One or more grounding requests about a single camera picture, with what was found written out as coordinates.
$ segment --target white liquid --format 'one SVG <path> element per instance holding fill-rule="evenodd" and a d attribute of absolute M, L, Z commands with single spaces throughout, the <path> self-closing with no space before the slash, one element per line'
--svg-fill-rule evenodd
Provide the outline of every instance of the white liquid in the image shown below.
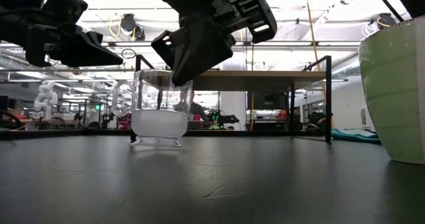
<path fill-rule="evenodd" d="M 131 128 L 139 137 L 180 138 L 187 131 L 187 115 L 171 110 L 134 110 Z"/>

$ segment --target table surface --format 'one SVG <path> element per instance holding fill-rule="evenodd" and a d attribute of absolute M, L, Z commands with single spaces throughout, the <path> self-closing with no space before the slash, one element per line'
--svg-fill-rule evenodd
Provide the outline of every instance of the table surface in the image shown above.
<path fill-rule="evenodd" d="M 194 90 L 285 91 L 291 81 L 296 89 L 325 79 L 325 72 L 209 70 L 193 80 Z"/>
<path fill-rule="evenodd" d="M 425 166 L 291 138 L 0 142 L 0 223 L 423 223 Z"/>

